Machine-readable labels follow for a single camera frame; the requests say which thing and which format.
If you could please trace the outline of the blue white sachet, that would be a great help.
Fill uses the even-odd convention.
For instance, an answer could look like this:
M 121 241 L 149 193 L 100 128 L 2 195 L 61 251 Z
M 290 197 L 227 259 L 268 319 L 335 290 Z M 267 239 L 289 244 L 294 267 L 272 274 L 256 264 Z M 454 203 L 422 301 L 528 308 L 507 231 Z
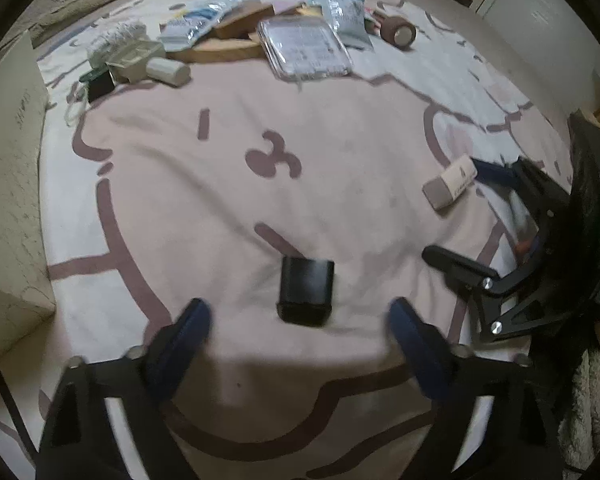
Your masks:
M 245 0 L 200 0 L 162 26 L 158 40 L 166 53 L 193 47 L 203 36 Z

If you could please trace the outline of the clear plastic packaged card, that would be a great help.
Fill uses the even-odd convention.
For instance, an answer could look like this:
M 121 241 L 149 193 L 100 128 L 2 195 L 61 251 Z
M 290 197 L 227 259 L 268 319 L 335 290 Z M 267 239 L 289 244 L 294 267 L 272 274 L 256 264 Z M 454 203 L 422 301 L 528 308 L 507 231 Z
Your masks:
M 274 16 L 257 33 L 275 76 L 299 82 L 351 73 L 350 55 L 332 28 L 317 16 Z

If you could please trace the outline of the blue white pouch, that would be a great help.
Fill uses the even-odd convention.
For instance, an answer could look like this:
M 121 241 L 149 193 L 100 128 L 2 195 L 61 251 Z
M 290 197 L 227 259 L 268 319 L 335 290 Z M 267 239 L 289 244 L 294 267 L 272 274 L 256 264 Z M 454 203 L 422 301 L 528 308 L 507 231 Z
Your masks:
M 365 0 L 318 0 L 323 18 L 348 48 L 372 50 L 365 28 Z

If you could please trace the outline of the white cylinder bottle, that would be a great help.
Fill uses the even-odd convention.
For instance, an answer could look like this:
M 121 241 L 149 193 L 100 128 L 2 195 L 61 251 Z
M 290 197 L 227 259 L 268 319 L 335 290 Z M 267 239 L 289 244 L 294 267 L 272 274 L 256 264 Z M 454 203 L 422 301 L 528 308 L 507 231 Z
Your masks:
M 175 88 L 180 88 L 190 81 L 189 66 L 170 58 L 150 58 L 146 64 L 146 74 L 150 79 Z

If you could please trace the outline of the white cabinet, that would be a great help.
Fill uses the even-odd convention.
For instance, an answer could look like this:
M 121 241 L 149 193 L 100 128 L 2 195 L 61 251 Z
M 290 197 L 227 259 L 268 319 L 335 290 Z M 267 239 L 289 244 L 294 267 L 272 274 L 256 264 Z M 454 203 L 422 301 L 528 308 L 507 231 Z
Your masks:
M 569 113 L 600 109 L 600 44 L 566 0 L 474 0 L 470 6 Z

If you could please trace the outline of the rectangular wooden block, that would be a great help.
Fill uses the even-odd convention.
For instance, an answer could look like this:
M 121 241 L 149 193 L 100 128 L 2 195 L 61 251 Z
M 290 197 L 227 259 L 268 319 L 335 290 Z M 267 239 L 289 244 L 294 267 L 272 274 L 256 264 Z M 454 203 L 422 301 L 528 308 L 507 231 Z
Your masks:
M 246 1 L 213 26 L 211 36 L 222 40 L 239 39 L 254 32 L 260 21 L 274 15 L 274 6 L 271 3 Z

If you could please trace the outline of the black binder clip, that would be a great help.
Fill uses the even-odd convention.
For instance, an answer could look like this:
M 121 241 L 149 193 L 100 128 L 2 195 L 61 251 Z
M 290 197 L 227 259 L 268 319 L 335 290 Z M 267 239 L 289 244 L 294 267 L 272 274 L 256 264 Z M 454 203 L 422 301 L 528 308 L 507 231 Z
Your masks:
M 116 84 L 107 65 L 93 68 L 79 78 L 79 83 L 86 87 L 87 102 L 93 103 L 114 91 Z

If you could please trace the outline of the small black box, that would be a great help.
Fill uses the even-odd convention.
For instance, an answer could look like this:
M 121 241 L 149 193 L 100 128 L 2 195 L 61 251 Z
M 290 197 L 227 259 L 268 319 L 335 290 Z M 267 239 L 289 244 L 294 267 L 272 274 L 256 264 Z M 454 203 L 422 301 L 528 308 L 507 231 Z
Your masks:
M 278 317 L 285 323 L 323 326 L 332 314 L 335 263 L 285 256 L 280 269 Z

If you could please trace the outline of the round wooden board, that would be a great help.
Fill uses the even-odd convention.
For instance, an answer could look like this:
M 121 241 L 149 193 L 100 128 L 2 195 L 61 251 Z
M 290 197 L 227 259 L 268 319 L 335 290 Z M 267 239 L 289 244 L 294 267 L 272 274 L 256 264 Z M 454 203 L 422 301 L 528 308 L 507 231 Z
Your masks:
M 213 64 L 265 58 L 262 46 L 251 39 L 210 38 L 178 52 L 168 52 L 167 58 L 183 63 Z

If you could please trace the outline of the beige plastic tray tool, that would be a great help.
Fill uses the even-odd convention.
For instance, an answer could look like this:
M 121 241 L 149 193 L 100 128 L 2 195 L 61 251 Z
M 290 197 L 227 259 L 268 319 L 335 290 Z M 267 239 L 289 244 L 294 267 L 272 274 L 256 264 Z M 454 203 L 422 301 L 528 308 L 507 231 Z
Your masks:
M 136 40 L 117 50 L 106 65 L 116 81 L 136 84 L 147 77 L 146 66 L 151 58 L 165 56 L 166 51 L 161 42 Z

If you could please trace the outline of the brown bandage tape roll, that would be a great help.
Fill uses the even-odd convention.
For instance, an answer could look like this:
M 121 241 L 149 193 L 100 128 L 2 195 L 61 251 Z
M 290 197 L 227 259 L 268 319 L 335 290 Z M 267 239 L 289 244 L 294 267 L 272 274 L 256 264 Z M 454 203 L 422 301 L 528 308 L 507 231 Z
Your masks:
M 380 36 L 393 47 L 406 51 L 416 39 L 415 26 L 400 16 L 388 16 L 380 25 Z

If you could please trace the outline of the white knitted cloth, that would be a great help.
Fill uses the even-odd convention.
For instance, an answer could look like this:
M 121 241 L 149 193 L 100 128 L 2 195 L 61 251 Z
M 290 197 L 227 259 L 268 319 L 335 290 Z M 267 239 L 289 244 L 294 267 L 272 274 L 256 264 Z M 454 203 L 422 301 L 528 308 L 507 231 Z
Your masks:
M 141 21 L 128 21 L 102 32 L 86 47 L 91 68 L 104 66 L 108 60 L 127 44 L 147 38 L 147 27 Z

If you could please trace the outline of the white shoe box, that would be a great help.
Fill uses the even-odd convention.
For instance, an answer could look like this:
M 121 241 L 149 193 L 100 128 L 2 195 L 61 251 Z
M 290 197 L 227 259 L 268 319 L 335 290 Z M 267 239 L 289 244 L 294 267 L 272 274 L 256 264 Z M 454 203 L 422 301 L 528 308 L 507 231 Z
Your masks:
M 47 103 L 25 32 L 0 58 L 0 356 L 56 308 L 38 180 Z

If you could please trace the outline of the white eraser box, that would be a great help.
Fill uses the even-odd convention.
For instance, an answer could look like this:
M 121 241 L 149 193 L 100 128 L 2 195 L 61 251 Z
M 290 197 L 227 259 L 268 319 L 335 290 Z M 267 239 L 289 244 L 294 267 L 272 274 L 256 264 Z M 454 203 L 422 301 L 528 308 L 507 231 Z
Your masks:
M 463 154 L 449 164 L 437 177 L 422 186 L 422 192 L 434 210 L 439 211 L 454 203 L 475 181 L 478 171 L 472 159 Z

